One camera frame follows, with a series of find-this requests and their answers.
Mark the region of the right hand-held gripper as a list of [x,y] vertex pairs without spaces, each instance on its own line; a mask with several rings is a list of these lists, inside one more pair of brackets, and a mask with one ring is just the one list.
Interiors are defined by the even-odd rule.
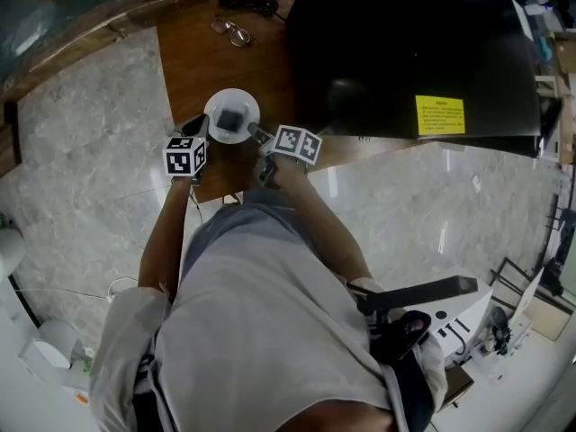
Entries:
[[247,130],[259,145],[256,174],[263,186],[271,186],[273,183],[276,155],[284,155],[302,163],[304,168],[317,163],[322,138],[308,130],[280,125],[273,135],[253,121],[247,126]]

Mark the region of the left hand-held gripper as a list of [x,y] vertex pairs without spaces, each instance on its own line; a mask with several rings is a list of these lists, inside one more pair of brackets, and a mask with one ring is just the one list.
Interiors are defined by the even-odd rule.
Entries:
[[194,183],[201,182],[207,163],[207,139],[186,136],[206,136],[209,126],[209,115],[202,113],[180,126],[183,136],[165,139],[163,167],[167,176],[191,177]]

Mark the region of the white round plate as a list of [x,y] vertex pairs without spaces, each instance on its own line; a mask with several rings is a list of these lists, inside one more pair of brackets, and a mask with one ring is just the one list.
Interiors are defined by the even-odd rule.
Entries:
[[[216,127],[216,121],[223,107],[238,108],[244,112],[244,121],[238,132],[231,133]],[[222,144],[235,145],[248,140],[250,138],[248,125],[251,122],[259,124],[260,121],[260,109],[256,99],[248,92],[237,88],[220,90],[209,99],[203,112],[210,117],[208,129],[210,136]]]

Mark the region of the black appliance with yellow label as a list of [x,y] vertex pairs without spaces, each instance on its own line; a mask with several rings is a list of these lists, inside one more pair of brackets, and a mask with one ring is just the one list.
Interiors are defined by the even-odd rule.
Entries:
[[295,117],[333,135],[540,154],[562,103],[537,92],[518,0],[294,0]]

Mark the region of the person's left forearm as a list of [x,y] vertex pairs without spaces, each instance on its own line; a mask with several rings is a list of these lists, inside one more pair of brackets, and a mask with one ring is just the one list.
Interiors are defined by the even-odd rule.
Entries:
[[174,179],[139,265],[138,287],[154,288],[176,297],[184,241],[191,177]]

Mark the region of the person's right forearm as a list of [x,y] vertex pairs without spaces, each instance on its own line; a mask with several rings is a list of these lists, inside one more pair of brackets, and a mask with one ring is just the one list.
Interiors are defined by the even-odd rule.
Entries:
[[355,238],[323,201],[303,165],[282,155],[274,158],[274,164],[274,183],[290,199],[325,266],[347,282],[372,278]]

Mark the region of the person's grey jeans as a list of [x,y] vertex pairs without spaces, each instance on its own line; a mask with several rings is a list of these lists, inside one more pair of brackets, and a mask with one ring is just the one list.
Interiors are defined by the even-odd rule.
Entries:
[[243,203],[222,205],[196,230],[184,255],[182,274],[188,273],[206,248],[231,231],[302,243],[320,256],[288,196],[258,187],[244,192]]

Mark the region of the thin-framed glasses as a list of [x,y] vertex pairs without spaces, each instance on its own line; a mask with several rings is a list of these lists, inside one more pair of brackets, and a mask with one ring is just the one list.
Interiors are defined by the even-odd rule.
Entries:
[[235,47],[246,47],[252,41],[246,29],[220,16],[212,21],[211,28],[220,35],[228,34],[230,43]]

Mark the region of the wooden steps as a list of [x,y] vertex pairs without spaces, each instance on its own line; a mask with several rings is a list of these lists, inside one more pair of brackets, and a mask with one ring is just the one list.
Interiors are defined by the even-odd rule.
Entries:
[[18,103],[6,102],[0,107],[0,178],[22,162]]

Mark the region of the person's white shirt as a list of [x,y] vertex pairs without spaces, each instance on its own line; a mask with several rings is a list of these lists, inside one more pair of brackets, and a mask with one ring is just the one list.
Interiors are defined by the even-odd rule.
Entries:
[[275,432],[322,401],[398,411],[352,293],[302,243],[228,232],[171,300],[132,287],[112,301],[89,405],[103,432],[136,432],[147,394],[167,432]]

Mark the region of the white cylindrical device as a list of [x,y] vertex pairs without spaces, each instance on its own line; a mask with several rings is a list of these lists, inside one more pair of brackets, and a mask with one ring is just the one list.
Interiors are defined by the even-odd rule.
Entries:
[[25,254],[23,235],[18,229],[0,229],[0,282],[8,278]]

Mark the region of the white rounded appliance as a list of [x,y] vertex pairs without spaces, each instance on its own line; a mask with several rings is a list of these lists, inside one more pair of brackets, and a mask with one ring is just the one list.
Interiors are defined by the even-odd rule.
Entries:
[[18,358],[29,373],[46,382],[91,356],[69,323],[50,319],[26,332]]

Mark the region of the white cabinet with black marks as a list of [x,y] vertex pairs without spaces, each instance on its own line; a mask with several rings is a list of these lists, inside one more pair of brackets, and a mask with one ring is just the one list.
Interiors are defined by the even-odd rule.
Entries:
[[477,286],[476,292],[434,301],[423,307],[432,318],[430,331],[444,357],[462,356],[482,323],[492,290],[482,280]]

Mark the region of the brown box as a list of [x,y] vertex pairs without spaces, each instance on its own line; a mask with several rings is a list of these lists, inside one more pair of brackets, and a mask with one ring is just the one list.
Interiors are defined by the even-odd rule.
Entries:
[[447,392],[442,409],[457,402],[473,386],[473,378],[460,366],[455,365],[445,370]]

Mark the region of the black metal frame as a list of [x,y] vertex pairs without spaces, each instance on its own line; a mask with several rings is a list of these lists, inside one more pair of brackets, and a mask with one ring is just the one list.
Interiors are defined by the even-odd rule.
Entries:
[[490,285],[494,287],[491,300],[511,311],[520,295],[535,278],[539,285],[535,297],[567,313],[576,310],[576,272],[569,270],[576,261],[576,211],[554,208],[547,217],[544,248],[537,255],[535,266],[526,271],[505,257],[491,272]]

